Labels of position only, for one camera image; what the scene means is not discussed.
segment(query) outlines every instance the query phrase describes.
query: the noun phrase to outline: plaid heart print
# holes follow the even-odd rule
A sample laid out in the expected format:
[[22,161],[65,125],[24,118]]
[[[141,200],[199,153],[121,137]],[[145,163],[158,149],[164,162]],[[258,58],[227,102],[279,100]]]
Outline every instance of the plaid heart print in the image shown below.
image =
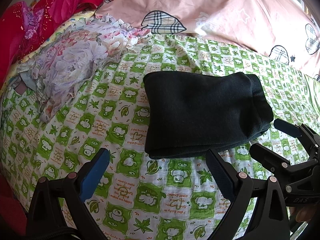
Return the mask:
[[269,55],[270,58],[280,61],[283,64],[289,65],[289,56],[287,50],[280,46],[274,46]]
[[151,11],[143,19],[141,29],[148,28],[151,33],[180,33],[186,30],[174,16],[163,11]]
[[308,36],[306,49],[310,55],[313,55],[320,49],[320,42],[317,37],[316,31],[311,24],[306,25],[306,33]]

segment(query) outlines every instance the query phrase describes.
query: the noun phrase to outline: bed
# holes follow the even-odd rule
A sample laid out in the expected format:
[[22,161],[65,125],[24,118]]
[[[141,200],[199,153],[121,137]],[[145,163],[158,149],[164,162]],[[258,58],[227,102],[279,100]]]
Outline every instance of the bed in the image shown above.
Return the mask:
[[[73,17],[66,25],[92,21],[87,13]],[[62,28],[53,37],[59,37],[66,26]],[[18,64],[27,59],[12,67],[9,77],[15,76]],[[41,176],[63,178],[105,147],[110,150],[109,167],[85,204],[108,239],[208,238],[230,202],[221,195],[204,158],[151,160],[144,152],[149,117],[139,112],[149,108],[142,78],[161,70],[215,76],[256,74],[275,118],[303,122],[320,133],[320,83],[315,79],[235,44],[183,33],[155,33],[138,52],[125,52],[118,61],[100,65],[48,123],[39,120],[36,93],[28,88],[19,95],[8,78],[9,86],[1,98],[2,172],[26,210]],[[266,179],[270,173],[248,152],[255,142],[292,164],[308,159],[297,139],[273,126],[256,140],[220,154],[237,171]],[[174,178],[181,174],[184,179],[178,183]],[[60,204],[68,225],[74,227],[63,199]],[[243,235],[254,204],[252,199],[235,238]]]

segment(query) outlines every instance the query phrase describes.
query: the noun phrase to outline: pink pillow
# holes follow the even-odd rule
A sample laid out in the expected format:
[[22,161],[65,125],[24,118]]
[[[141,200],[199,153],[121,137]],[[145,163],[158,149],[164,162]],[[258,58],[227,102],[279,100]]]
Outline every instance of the pink pillow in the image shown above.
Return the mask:
[[319,74],[319,32],[292,0],[106,0],[96,15],[107,13],[152,33],[222,41]]

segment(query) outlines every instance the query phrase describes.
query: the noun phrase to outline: dark green folded cloth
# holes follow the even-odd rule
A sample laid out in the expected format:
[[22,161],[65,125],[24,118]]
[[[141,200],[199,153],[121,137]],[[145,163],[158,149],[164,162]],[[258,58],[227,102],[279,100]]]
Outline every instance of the dark green folded cloth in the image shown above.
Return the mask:
[[150,104],[145,152],[152,159],[231,149],[262,135],[273,121],[256,75],[159,71],[143,82]]

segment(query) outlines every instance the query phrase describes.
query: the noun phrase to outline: red fabric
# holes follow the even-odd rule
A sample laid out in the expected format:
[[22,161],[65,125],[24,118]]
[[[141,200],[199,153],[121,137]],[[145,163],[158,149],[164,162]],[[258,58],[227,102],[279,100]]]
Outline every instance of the red fabric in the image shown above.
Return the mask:
[[0,19],[0,87],[17,59],[39,48],[75,12],[96,9],[103,0],[40,0],[33,9],[25,2],[9,7]]
[[19,201],[13,198],[12,190],[2,175],[0,175],[0,215],[18,235],[26,234],[27,217]]

